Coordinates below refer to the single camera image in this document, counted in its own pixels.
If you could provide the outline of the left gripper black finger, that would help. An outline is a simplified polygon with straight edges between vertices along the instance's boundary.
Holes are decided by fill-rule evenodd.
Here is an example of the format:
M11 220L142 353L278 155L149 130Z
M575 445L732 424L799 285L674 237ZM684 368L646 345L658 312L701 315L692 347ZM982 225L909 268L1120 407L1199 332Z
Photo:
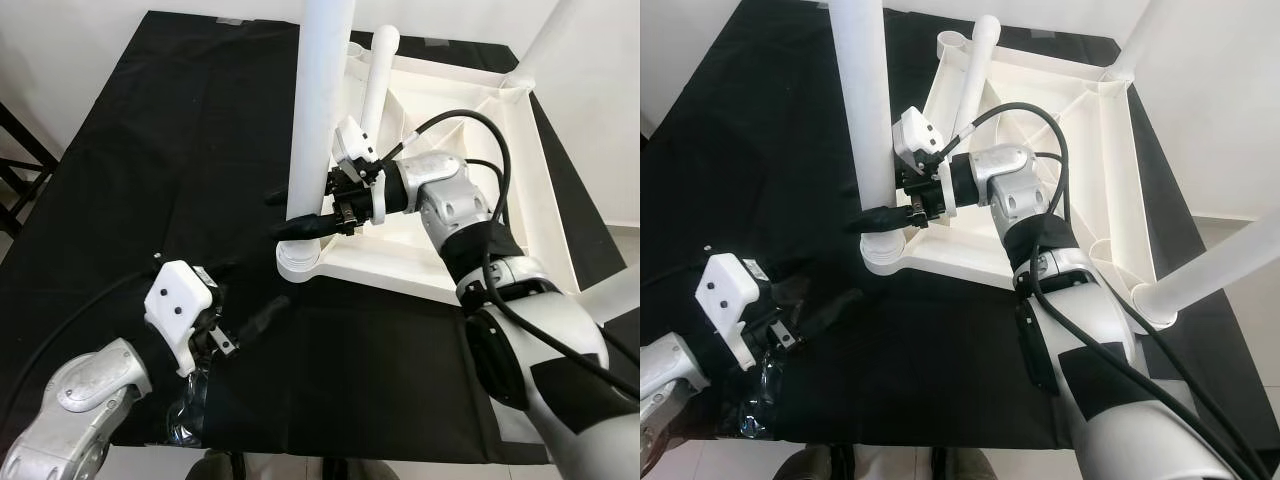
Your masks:
M292 298L285 294L268 301L261 308L247 316L239 328L239 340L255 342L259 339L291 306Z
M844 317L844 312L864 301L864 293L852 288L822 302L806 301L800 307L800 337L817 337Z

